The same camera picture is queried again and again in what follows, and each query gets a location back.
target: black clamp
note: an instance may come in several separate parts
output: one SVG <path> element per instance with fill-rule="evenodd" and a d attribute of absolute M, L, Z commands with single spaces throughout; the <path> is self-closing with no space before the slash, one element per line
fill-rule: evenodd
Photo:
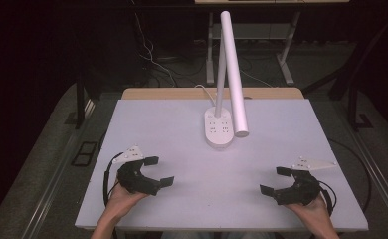
<path fill-rule="evenodd" d="M 155 165 L 158 161 L 159 157 L 151 156 L 141 160 L 126 162 L 117 171 L 119 184 L 130 193 L 142 192 L 155 196 L 161 188 L 171 186 L 174 178 L 172 176 L 156 181 L 142 175 L 140 169 L 143 164 L 144 166 Z"/>
<path fill-rule="evenodd" d="M 273 188 L 260 185 L 262 194 L 272 197 L 278 203 L 278 205 L 287 205 L 293 203 L 302 203 L 303 205 L 308 205 L 318 196 L 322 189 L 320 187 L 319 181 L 313 177 L 309 171 L 277 167 L 277 174 L 283 176 L 293 176 L 295 179 L 295 183 L 292 187 L 279 190 L 274 190 Z"/>

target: power outlet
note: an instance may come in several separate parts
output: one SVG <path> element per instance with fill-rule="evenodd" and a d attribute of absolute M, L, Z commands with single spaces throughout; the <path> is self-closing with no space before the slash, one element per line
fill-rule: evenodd
<path fill-rule="evenodd" d="M 221 109 L 221 116 L 215 117 L 215 108 L 212 107 L 204 113 L 204 128 L 207 143 L 215 148 L 225 148 L 234 139 L 234 128 L 231 113 L 225 108 Z"/>

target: person's right hand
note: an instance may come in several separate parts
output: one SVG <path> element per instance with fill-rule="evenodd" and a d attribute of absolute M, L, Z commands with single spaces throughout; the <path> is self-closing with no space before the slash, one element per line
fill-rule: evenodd
<path fill-rule="evenodd" d="M 321 195 L 318 195 L 318 197 L 307 206 L 303 206 L 302 204 L 290 204 L 285 205 L 285 207 L 292 210 L 316 238 L 339 238 L 333 228 L 326 204 Z"/>

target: floor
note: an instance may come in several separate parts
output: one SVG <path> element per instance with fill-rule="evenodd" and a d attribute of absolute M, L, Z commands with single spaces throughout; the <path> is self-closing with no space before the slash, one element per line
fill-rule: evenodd
<path fill-rule="evenodd" d="M 163 68 L 150 69 L 145 86 L 173 87 L 174 82 L 184 88 L 206 86 L 206 45 L 201 41 L 194 45 L 196 51 L 183 57 L 174 52 L 155 50 L 158 56 L 155 61 Z M 237 41 L 236 45 L 243 87 L 286 87 L 275 58 L 275 53 L 283 47 L 282 42 Z M 348 59 L 354 47 L 345 42 L 294 44 L 287 59 L 294 87 L 303 89 L 335 71 Z M 217 49 L 215 46 L 215 69 Z M 331 83 L 326 84 L 305 97 L 310 99 L 358 202 L 365 207 L 369 199 L 365 208 L 369 231 L 344 233 L 341 238 L 388 238 L 387 186 L 380 186 L 383 182 L 366 173 L 367 165 L 374 162 L 388 182 L 388 123 L 371 101 L 360 94 L 358 112 L 367 115 L 373 128 L 353 131 L 345 120 L 347 98 L 331 101 L 327 96 L 330 86 Z M 120 97 L 121 92 L 105 90 L 99 100 L 88 101 L 86 120 L 80 129 L 75 129 L 75 86 L 64 92 L 0 207 L 0 238 L 90 238 L 90 231 L 79 229 L 74 223 Z M 93 150 L 92 158 L 76 158 L 79 149 Z M 88 166 L 72 166 L 74 159 L 91 162 Z M 284 238 L 310 236 L 307 232 L 281 235 Z"/>

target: white device part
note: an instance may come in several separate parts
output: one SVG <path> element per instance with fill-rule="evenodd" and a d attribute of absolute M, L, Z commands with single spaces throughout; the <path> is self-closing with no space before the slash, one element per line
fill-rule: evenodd
<path fill-rule="evenodd" d="M 204 113 L 204 126 L 207 143 L 214 148 L 225 148 L 234 139 L 231 113 L 221 108 L 221 116 L 215 117 L 215 108 L 212 107 Z"/>
<path fill-rule="evenodd" d="M 144 159 L 144 155 L 141 152 L 141 149 L 135 145 L 131 148 L 127 149 L 123 154 L 115 158 L 112 163 L 121 163 L 121 162 L 129 162 L 129 161 L 137 161 Z"/>
<path fill-rule="evenodd" d="M 319 170 L 325 168 L 331 168 L 337 166 L 337 162 L 328 162 L 322 160 L 316 160 L 311 158 L 300 157 L 296 163 L 291 167 L 291 169 L 295 170 Z"/>

